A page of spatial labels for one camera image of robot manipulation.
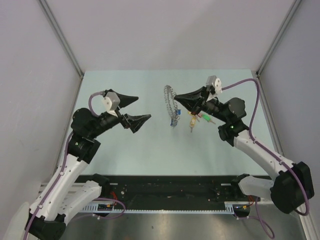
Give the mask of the aluminium frame post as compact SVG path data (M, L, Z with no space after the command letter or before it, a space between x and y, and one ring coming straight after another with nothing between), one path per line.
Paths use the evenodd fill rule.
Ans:
M295 17L297 11L299 10L299 8L303 2L304 2L304 0L294 0L293 3L291 4L288 12L286 13L283 21L280 24L279 29L276 32L270 46L268 47L266 53L264 54L262 61L260 62L257 70L255 71L255 75L257 77L259 77L262 74L262 72L264 71L267 63L269 62L274 51L276 50L276 48L280 44L281 39L285 35L287 29L289 28L293 18Z
M80 79L84 77L84 71L82 70L65 34L63 33L60 24L55 17L54 12L52 11L50 5L48 4L47 0L37 0L41 10L43 11L44 16L46 17L47 21L49 22L54 34L56 35L58 41L61 44L62 49L64 50L66 56L70 60L74 70L76 71L77 75Z

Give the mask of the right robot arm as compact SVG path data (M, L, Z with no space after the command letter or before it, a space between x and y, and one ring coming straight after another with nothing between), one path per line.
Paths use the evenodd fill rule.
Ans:
M305 212L299 214L309 214L310 199L315 194L310 168L302 161L294 163L270 150L253 135L251 127L242 120L247 115L244 100L233 97L222 103L206 87L176 95L174 100L193 115L205 112L221 120L224 124L218 127L220 139L249 156L270 177L240 175L230 188L235 200L242 201L248 195L270 200L285 214L296 212L305 205Z

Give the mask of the right aluminium frame post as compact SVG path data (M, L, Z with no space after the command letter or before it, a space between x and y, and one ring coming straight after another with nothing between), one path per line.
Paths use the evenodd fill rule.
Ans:
M260 62L257 70L255 71L255 75L257 77L259 77L262 74L262 72L264 71L267 63L269 62L274 51L276 50L276 48L280 44L281 39L285 35L287 29L289 28L293 18L295 17L297 11L299 10L299 8L303 2L304 2L304 0L294 0L293 3L291 4L288 12L286 13L283 21L280 24L279 29L276 32L270 46L268 47L266 53L264 54L262 61Z

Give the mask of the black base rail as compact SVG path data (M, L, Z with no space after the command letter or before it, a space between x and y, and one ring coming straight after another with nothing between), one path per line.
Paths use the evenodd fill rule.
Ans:
M226 203L250 205L235 175L108 175L102 197L124 203L128 211L204 212L225 210Z

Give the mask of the green tag key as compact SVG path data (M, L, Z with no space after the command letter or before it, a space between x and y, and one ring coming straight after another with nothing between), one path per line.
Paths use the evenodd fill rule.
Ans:
M202 114L201 115L201 118L205 121L207 121L208 123L213 123L213 124L216 124L209 115L206 115L206 114Z

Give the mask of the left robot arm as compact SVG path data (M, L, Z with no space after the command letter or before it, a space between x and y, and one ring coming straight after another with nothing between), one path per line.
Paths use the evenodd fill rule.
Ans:
M33 235L40 240L58 240L86 205L110 196L110 181L99 174L92 175L72 196L67 197L67 194L97 153L101 145L98 136L116 125L136 133L151 118L149 114L120 113L122 108L138 99L107 89L91 94L88 107L74 112L63 159L42 193L30 205L23 239Z

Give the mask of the yellow tag key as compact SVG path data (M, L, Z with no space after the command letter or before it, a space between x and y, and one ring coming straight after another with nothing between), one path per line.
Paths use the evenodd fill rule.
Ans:
M197 118L194 116L191 118L190 123L189 123L189 127L190 127L190 132L193 132L193 128L195 127L197 122Z

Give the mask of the left aluminium frame post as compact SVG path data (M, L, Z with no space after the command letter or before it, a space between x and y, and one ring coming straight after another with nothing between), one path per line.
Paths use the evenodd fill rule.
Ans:
M61 44L62 49L64 50L66 56L70 60L74 70L76 71L77 75L80 79L84 77L84 71L82 70L65 34L63 33L60 24L55 17L54 12L52 11L50 5L48 4L47 0L37 0L41 10L43 11L44 16L46 17L47 21L49 22L54 34L56 35L58 41Z

